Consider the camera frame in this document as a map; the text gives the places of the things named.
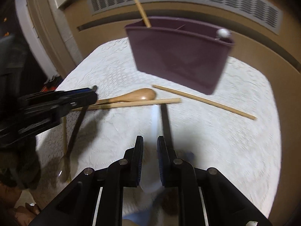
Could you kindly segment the left hand brown glove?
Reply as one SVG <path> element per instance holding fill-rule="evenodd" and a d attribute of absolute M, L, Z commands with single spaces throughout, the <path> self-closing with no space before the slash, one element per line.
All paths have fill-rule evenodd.
<path fill-rule="evenodd" d="M 36 139 L 1 148 L 1 225 L 29 225 L 35 219 L 38 206 L 15 205 L 24 190 L 37 188 L 40 178 Z"/>

